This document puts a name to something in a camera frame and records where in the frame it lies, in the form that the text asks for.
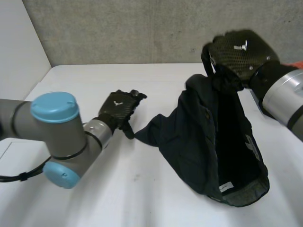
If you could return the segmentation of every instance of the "white table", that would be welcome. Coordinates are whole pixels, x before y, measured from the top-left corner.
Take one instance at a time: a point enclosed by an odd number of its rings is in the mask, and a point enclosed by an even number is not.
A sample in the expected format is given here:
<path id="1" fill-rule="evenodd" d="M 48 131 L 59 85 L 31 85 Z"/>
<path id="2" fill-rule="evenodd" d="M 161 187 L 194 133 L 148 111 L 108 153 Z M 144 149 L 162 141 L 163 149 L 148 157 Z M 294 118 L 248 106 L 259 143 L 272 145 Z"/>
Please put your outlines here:
<path id="1" fill-rule="evenodd" d="M 205 74 L 202 64 L 57 66 L 27 100 L 70 92 L 87 122 L 111 91 L 138 89 L 148 96 L 131 120 L 138 131 L 155 115 L 171 113 L 184 82 L 195 73 Z M 199 195 L 157 148 L 116 131 L 74 189 L 59 188 L 43 175 L 0 184 L 0 227 L 303 226 L 303 143 L 265 117 L 248 90 L 239 94 L 269 170 L 271 188 L 260 201 L 234 208 Z M 1 155 L 1 175 L 28 171 L 48 157 L 44 143 L 16 139 L 0 143 Z"/>

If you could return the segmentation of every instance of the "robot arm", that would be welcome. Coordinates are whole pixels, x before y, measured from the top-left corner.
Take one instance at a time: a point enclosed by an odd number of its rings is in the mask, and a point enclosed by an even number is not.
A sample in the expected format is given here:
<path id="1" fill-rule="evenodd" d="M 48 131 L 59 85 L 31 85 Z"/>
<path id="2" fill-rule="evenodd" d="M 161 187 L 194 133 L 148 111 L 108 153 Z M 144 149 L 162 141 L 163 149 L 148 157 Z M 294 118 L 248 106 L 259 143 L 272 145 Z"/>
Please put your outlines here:
<path id="1" fill-rule="evenodd" d="M 303 141 L 303 70 L 270 62 L 251 78 L 260 107 Z"/>
<path id="2" fill-rule="evenodd" d="M 48 93 L 33 102 L 0 99 L 0 139 L 44 141 L 51 158 L 43 173 L 54 184 L 70 189 L 108 145 L 116 128 L 132 136 L 128 120 L 143 98 L 144 94 L 134 90 L 113 92 L 98 117 L 84 127 L 77 102 L 69 93 Z"/>
<path id="3" fill-rule="evenodd" d="M 250 30 L 217 36 L 204 46 L 201 58 L 216 89 L 235 92 L 251 88 L 261 109 L 303 141 L 302 70 L 280 64 L 271 47 Z"/>

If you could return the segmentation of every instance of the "clothing tag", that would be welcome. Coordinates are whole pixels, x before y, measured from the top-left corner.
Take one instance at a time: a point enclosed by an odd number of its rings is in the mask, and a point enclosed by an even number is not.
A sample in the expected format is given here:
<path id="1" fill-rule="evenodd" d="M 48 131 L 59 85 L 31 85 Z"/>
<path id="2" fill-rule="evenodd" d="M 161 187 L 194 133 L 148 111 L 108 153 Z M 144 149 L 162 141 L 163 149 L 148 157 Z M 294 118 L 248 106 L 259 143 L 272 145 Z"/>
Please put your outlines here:
<path id="1" fill-rule="evenodd" d="M 254 154 L 255 154 L 255 156 L 256 156 L 256 159 L 260 161 L 259 154 L 258 154 L 258 152 L 257 152 L 257 149 L 256 149 L 256 147 L 255 147 L 255 145 L 254 145 L 254 143 L 253 143 L 251 137 L 250 137 L 249 135 L 246 135 L 246 138 L 247 138 L 247 140 L 248 140 L 248 142 L 249 142 L 249 143 L 245 143 L 246 146 L 247 146 L 247 148 L 248 148 L 249 150 L 252 150 L 252 152 L 254 152 Z"/>
<path id="2" fill-rule="evenodd" d="M 222 184 L 219 189 L 220 189 L 220 192 L 224 192 L 226 191 L 227 189 L 230 189 L 230 188 L 233 188 L 233 184 L 229 181 L 225 184 Z"/>

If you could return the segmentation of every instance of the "light blue cap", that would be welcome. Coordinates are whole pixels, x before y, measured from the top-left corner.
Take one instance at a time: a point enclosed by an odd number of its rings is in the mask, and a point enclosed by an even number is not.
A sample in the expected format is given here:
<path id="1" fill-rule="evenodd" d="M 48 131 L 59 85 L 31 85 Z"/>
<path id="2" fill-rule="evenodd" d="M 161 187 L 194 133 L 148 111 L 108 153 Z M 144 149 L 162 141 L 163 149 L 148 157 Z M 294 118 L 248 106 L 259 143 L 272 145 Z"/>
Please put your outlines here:
<path id="1" fill-rule="evenodd" d="M 41 95 L 32 102 L 31 114 L 39 121 L 58 124 L 77 117 L 79 107 L 70 93 L 52 92 Z"/>
<path id="2" fill-rule="evenodd" d="M 73 188 L 80 180 L 78 174 L 56 162 L 47 162 L 43 173 L 55 185 L 66 189 Z"/>

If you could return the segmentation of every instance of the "dark jacket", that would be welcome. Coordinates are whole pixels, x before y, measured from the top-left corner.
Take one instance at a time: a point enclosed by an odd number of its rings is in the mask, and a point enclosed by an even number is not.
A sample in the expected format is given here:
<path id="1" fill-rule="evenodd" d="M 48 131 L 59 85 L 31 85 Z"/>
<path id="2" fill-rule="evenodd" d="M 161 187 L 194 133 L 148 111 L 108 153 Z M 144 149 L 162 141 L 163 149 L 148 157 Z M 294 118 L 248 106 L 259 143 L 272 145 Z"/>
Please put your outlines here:
<path id="1" fill-rule="evenodd" d="M 247 206 L 269 190 L 238 94 L 214 90 L 203 75 L 187 80 L 169 117 L 155 116 L 135 137 L 158 147 L 185 183 L 216 201 Z"/>

